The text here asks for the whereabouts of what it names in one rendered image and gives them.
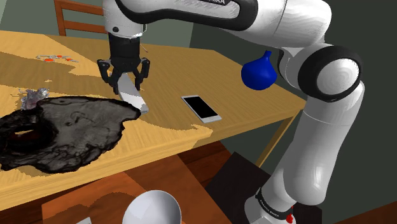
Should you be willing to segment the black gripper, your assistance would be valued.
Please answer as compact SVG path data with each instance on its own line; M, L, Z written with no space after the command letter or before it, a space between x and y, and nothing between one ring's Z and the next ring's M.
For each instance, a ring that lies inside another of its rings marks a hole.
M118 95L118 80L122 73L133 72L135 76L135 87L140 91L143 79L147 78L150 70L150 61L147 58L140 58L140 37L121 38L111 33L108 34L110 59L97 59L97 65L102 80L113 88ZM108 69L113 65L113 70L108 74Z

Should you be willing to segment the brown wooden chair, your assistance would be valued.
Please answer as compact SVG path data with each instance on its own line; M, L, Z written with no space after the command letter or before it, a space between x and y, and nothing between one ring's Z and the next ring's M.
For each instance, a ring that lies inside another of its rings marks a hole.
M76 19L71 18L71 15L78 13L103 16L103 11L100 6L79 3L72 0L53 0L53 3L60 36L67 36L67 31L82 31L97 34L107 33L103 25L78 22Z

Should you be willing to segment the white phone with black screen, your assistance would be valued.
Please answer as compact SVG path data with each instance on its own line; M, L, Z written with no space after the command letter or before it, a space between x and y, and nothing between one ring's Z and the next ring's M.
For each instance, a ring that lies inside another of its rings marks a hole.
M182 100L203 123L221 120L221 117L199 95L182 96Z

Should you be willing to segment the small grey and red object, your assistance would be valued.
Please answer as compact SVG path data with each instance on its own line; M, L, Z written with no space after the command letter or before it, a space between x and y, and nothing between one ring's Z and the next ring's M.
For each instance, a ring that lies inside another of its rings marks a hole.
M61 59L69 62L78 62L77 60L70 58L70 56L65 55L37 55L36 58L45 62L55 62L56 60Z

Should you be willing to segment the white bowl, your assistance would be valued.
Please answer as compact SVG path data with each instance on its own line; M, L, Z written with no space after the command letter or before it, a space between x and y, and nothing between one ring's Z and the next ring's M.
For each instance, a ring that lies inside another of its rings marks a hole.
M122 224L182 224L181 209L171 194L150 190L129 204Z

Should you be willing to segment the dark robot stand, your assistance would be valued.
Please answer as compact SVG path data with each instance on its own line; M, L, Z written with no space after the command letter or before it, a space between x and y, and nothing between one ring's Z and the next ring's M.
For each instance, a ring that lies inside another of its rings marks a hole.
M233 153L206 190L232 224L322 224L322 210L291 198L282 172L269 175Z

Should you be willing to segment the blue round vase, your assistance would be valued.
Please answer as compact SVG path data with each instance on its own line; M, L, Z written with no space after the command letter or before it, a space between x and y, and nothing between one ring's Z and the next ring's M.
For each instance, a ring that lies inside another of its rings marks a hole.
M270 62L271 54L271 51L266 51L259 59L243 65L241 78L245 86L253 90L265 90L275 83L277 73Z

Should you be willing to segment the brown wooden low table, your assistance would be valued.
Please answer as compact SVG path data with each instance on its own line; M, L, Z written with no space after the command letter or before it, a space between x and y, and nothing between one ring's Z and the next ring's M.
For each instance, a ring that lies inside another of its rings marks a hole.
M181 208L182 224L232 224L182 160L171 156L94 181L42 205L43 224L122 224L140 194L162 190Z

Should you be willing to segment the flat grey remote control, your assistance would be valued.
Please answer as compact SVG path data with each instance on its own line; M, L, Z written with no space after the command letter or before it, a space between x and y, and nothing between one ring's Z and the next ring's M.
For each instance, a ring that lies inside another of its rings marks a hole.
M149 111L147 104L127 73L123 73L118 80L118 95L121 100L133 105L142 114L146 114Z

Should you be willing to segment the dark grey lumpy flat object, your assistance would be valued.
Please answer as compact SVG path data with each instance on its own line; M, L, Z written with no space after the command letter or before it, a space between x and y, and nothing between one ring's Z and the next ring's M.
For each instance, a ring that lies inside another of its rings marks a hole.
M116 99L51 97L0 118L0 166L31 165L48 174L77 171L112 150L123 123L141 111Z

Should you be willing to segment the crumpled silver object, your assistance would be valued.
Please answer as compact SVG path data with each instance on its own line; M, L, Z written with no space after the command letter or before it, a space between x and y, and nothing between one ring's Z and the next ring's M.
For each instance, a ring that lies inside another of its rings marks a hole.
M39 88L37 90L27 89L22 93L25 94L21 98L22 103L20 109L22 110L35 108L38 101L46 99L49 96L49 91L47 88Z

